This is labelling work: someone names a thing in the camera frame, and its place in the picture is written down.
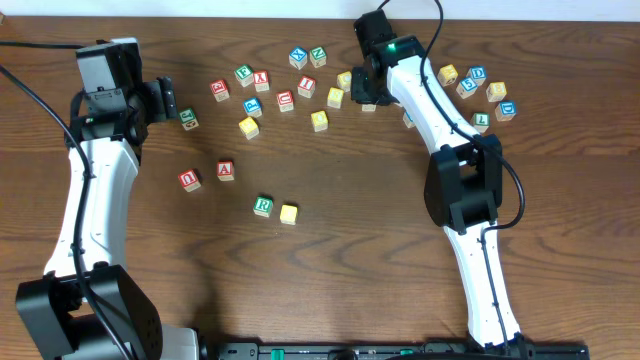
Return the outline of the yellow O block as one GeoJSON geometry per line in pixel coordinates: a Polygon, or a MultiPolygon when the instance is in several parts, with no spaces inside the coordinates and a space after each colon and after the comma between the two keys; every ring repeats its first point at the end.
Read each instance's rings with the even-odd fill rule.
{"type": "Polygon", "coordinates": [[[315,132],[320,132],[328,129],[329,120],[324,110],[312,113],[311,121],[315,132]]]}

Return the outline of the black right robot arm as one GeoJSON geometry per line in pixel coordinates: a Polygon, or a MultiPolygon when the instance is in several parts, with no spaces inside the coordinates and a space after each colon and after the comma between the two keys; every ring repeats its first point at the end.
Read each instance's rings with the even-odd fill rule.
{"type": "Polygon", "coordinates": [[[351,98],[362,105],[401,105],[427,146],[424,187],[429,216],[456,256],[468,308],[468,331],[483,350],[508,355],[520,333],[497,246],[503,174],[515,177],[494,135],[481,135],[451,102],[429,51],[413,35],[399,37],[383,9],[354,23],[364,63],[353,70],[351,98]]]}

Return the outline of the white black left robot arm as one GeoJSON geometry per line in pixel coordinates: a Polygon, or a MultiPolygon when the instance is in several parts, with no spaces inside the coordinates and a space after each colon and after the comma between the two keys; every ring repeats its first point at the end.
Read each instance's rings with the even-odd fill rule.
{"type": "Polygon", "coordinates": [[[142,78],[134,38],[75,46],[83,87],[60,125],[71,166],[63,225],[16,308],[45,359],[205,359],[193,328],[161,322],[126,271],[128,204],[152,123],[177,118],[172,81],[142,78]]]}

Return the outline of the green R letter block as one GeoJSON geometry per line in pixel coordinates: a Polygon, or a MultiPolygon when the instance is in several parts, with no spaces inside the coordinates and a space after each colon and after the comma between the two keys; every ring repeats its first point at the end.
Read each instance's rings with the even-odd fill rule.
{"type": "Polygon", "coordinates": [[[269,197],[258,196],[253,206],[256,215],[269,218],[273,209],[273,200],[269,197]]]}

